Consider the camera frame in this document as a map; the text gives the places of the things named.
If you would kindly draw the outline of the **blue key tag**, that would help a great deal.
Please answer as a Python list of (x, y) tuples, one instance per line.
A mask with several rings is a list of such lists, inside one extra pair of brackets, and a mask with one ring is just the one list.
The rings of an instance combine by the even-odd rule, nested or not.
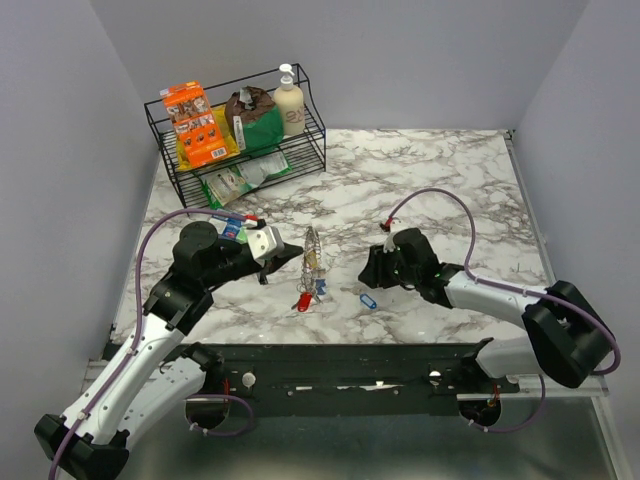
[(316, 281), (316, 292), (318, 295), (326, 294), (326, 282), (324, 279), (318, 279)]
[(377, 308), (377, 302), (368, 294), (363, 293), (359, 296), (360, 302), (367, 308), (373, 310)]

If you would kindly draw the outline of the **yellow key tag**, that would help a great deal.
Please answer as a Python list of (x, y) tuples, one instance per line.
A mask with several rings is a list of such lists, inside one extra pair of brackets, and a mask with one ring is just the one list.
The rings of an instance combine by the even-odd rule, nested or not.
[(305, 255), (305, 261), (309, 268), (315, 269), (318, 267), (318, 258), (314, 251), (308, 252)]

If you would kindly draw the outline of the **red key tag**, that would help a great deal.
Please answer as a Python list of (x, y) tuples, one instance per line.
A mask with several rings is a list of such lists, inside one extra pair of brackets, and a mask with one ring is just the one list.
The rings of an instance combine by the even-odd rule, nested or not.
[(314, 296), (310, 292), (303, 292), (300, 294), (296, 303), (291, 307), (292, 310), (296, 310), (300, 313), (306, 312), (313, 300)]

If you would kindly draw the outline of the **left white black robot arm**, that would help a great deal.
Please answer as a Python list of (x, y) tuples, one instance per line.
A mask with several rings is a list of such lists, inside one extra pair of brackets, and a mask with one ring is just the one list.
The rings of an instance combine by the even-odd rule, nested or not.
[(180, 358), (167, 377), (150, 378), (212, 306), (215, 289), (251, 275), (264, 281), (302, 254), (264, 221), (242, 221), (249, 227), (244, 244), (207, 221), (185, 226), (168, 272), (148, 299), (136, 300), (133, 333), (72, 405), (38, 421), (34, 433), (51, 461), (51, 478), (58, 469), (75, 479), (116, 478), (133, 446), (174, 405), (220, 387), (222, 372), (207, 360)]

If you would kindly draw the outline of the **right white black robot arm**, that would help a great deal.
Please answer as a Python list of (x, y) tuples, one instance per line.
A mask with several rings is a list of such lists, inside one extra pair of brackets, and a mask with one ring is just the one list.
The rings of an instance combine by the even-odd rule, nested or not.
[(392, 233), (372, 246), (358, 279), (372, 289), (414, 290), (429, 303), (521, 328), (524, 336), (485, 341), (461, 365), (461, 382), (474, 392), (496, 378), (518, 374), (545, 375), (577, 388), (614, 351), (612, 332), (575, 285), (557, 281), (528, 287), (473, 277), (461, 265), (440, 261), (417, 228)]

